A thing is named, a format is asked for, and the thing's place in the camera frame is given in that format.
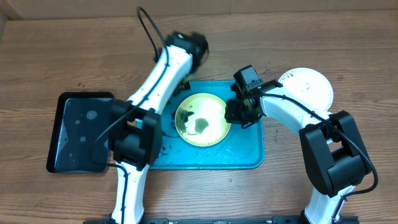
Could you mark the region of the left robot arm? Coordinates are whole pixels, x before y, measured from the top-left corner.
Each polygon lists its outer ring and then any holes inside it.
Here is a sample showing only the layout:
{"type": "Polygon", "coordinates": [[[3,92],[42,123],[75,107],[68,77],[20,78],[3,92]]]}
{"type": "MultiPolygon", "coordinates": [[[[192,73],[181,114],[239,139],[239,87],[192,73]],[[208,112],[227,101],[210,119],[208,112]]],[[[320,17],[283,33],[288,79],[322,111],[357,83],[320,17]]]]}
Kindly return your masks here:
{"type": "Polygon", "coordinates": [[[141,87],[111,110],[109,146],[118,170],[116,204],[109,223],[140,223],[150,165],[162,145],[161,114],[179,84],[193,73],[208,46],[169,44],[141,87]]]}

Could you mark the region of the yellow-green speckled plate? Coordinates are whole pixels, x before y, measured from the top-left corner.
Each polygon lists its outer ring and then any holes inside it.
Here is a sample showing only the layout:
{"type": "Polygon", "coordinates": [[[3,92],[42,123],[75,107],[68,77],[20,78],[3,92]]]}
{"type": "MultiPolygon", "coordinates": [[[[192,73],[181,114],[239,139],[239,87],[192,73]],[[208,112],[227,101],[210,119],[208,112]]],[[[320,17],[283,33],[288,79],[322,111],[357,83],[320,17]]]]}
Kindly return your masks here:
{"type": "Polygon", "coordinates": [[[175,127],[187,143],[208,147],[221,142],[229,133],[231,124],[224,114],[226,103],[210,93],[197,93],[185,98],[175,112],[175,127]]]}

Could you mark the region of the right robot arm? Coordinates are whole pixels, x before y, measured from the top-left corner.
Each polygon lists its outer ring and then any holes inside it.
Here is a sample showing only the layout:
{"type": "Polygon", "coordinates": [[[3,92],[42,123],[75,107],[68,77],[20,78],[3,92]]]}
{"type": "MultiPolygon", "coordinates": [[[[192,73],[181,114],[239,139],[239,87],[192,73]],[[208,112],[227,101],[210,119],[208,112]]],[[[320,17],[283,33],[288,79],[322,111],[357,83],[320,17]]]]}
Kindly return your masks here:
{"type": "Polygon", "coordinates": [[[374,190],[378,176],[354,118],[346,111],[319,110],[275,80],[235,81],[231,90],[236,97],[226,102],[227,122],[247,128],[266,116],[300,138],[314,190],[297,223],[358,223],[342,217],[341,209],[348,197],[374,190]]]}

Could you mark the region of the pink speckled plate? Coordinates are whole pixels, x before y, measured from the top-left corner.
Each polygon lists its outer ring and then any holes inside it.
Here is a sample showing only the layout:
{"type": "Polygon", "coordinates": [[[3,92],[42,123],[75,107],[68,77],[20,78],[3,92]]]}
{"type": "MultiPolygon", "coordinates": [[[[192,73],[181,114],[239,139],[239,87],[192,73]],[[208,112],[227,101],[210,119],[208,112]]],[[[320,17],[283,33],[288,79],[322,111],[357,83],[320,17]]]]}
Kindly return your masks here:
{"type": "Polygon", "coordinates": [[[333,88],[327,78],[311,68],[293,68],[280,76],[278,82],[307,104],[318,110],[329,110],[333,88]]]}

